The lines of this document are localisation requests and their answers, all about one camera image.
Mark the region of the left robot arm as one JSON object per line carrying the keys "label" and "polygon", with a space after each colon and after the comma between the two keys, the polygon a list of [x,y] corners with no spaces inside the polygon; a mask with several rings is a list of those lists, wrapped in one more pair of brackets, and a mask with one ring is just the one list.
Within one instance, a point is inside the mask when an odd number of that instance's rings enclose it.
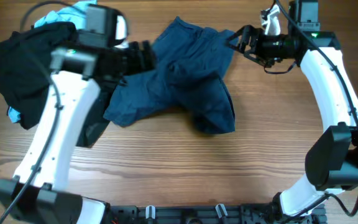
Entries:
{"label": "left robot arm", "polygon": [[77,41],[64,42],[45,66],[21,42],[25,55],[47,79],[46,104],[34,138],[10,179],[0,179],[1,220],[29,223],[109,223],[108,203],[68,193],[70,161],[85,119],[105,84],[154,69],[148,41],[127,42],[125,15],[92,4]]}

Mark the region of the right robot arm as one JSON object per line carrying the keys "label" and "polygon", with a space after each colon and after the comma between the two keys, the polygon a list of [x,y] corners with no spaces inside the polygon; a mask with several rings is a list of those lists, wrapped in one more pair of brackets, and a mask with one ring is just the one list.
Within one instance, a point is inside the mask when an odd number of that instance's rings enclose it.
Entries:
{"label": "right robot arm", "polygon": [[[291,1],[288,9],[274,1],[260,20],[260,27],[247,25],[234,33],[233,49],[266,73],[282,60],[293,60],[308,79],[323,123],[323,134],[305,157],[305,174],[270,206],[272,220],[288,223],[345,191],[358,191],[358,97],[335,33],[321,30],[317,1]],[[357,212],[358,194],[346,215]]]}

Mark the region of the dark blue shorts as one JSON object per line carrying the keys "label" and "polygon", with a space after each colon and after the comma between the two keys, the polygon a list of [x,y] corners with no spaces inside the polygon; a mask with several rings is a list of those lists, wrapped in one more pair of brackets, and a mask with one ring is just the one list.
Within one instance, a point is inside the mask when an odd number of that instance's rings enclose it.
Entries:
{"label": "dark blue shorts", "polygon": [[104,119],[119,126],[173,106],[190,112],[198,131],[225,134],[235,130],[235,112],[224,76],[234,51],[226,45],[231,30],[199,27],[176,17],[156,38],[154,70],[125,78],[117,86]]}

